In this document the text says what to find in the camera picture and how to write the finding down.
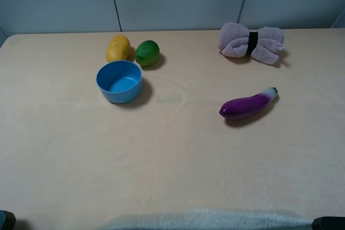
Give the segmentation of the blue plastic bowl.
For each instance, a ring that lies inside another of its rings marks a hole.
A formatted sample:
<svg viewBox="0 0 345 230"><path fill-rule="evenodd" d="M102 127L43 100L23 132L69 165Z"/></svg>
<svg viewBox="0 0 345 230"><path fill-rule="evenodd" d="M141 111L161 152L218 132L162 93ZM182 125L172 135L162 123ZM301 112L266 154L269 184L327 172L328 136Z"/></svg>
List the blue plastic bowl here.
<svg viewBox="0 0 345 230"><path fill-rule="evenodd" d="M131 61L114 61L98 71L96 82L109 102L123 104L133 101L141 93L142 71Z"/></svg>

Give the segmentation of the yellow toy lemon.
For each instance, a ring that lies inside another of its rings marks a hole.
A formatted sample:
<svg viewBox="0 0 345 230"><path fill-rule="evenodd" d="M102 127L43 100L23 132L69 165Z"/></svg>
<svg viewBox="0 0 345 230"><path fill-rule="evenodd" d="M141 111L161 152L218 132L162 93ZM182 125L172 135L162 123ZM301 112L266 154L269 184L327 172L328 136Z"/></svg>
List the yellow toy lemon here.
<svg viewBox="0 0 345 230"><path fill-rule="evenodd" d="M127 60L130 53L130 42L124 35L118 34L110 41L106 59L108 62L114 62L118 60Z"/></svg>

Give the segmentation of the purple toy eggplant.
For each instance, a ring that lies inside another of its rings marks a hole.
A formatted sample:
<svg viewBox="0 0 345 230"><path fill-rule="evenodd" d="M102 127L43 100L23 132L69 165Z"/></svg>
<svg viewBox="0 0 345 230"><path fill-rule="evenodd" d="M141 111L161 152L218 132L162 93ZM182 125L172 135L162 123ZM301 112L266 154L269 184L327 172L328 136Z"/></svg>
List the purple toy eggplant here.
<svg viewBox="0 0 345 230"><path fill-rule="evenodd" d="M270 87L250 97L241 97L224 103L219 114L229 120L244 119L264 110L276 97L278 90Z"/></svg>

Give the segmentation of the green toy lime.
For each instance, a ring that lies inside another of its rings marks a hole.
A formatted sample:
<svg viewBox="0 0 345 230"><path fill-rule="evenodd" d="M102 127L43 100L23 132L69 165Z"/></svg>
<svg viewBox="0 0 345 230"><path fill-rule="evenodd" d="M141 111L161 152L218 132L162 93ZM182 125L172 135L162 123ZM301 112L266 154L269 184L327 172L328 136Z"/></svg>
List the green toy lime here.
<svg viewBox="0 0 345 230"><path fill-rule="evenodd" d="M142 42L135 51L135 61L141 66L150 66L157 62L160 48L153 40Z"/></svg>

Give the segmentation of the pink rolled towel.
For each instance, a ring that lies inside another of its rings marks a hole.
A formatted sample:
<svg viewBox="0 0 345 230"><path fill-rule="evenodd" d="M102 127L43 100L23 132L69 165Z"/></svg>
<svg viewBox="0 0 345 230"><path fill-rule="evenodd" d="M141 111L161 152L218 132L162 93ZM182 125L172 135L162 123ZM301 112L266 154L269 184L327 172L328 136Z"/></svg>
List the pink rolled towel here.
<svg viewBox="0 0 345 230"><path fill-rule="evenodd" d="M226 57L249 55L260 63L274 65L279 60L279 52L285 49L284 39L284 31L277 27L250 31L241 24L228 22L220 30L217 48Z"/></svg>

